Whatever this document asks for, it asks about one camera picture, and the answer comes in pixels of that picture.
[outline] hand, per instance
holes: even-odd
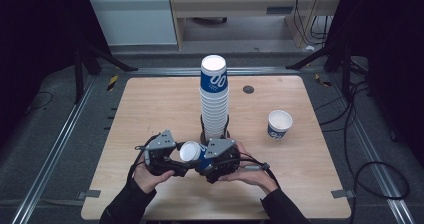
[[[141,155],[140,159],[138,159],[137,164],[138,165],[134,171],[134,180],[146,194],[152,192],[157,185],[162,182],[166,182],[172,175],[174,175],[174,171],[172,170],[167,171],[160,176],[152,175],[149,170],[147,170],[146,164],[144,164],[144,153]]]
[[[251,156],[250,153],[246,151],[241,142],[236,142],[236,146],[239,152],[241,153],[242,157],[243,154]],[[266,172],[262,170],[251,171],[244,169],[244,167],[248,165],[249,161],[240,162],[240,167],[239,169],[237,169],[237,171],[219,177],[218,181],[242,181],[249,185],[259,186],[267,195],[268,193],[278,188],[275,181],[270,176],[268,176]]]

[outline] black sleeve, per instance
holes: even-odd
[[[273,224],[310,223],[280,188],[269,193],[261,202]]]
[[[122,191],[106,207],[100,218],[100,224],[138,224],[144,211],[156,195],[156,190],[144,193],[134,179],[125,185]]]

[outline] white wall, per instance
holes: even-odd
[[[169,0],[90,0],[109,46],[176,45]]]

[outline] table top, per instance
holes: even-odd
[[[270,164],[283,191],[307,218],[348,218],[346,198],[334,199],[342,189],[303,81],[298,76],[229,76],[228,131],[257,160]],[[84,219],[100,219],[119,193],[138,151],[135,146],[170,129],[177,142],[200,142],[199,77],[132,78],[124,90],[113,125],[81,212]],[[243,87],[254,88],[252,94]],[[285,110],[293,126],[281,141],[267,135],[268,115]],[[171,156],[178,160],[178,151]],[[259,187],[242,182],[210,184],[190,170],[157,186],[146,220],[267,219]]]

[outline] stack of paper cups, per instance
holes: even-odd
[[[210,55],[202,60],[200,101],[205,139],[224,135],[228,118],[228,80],[225,59]]]

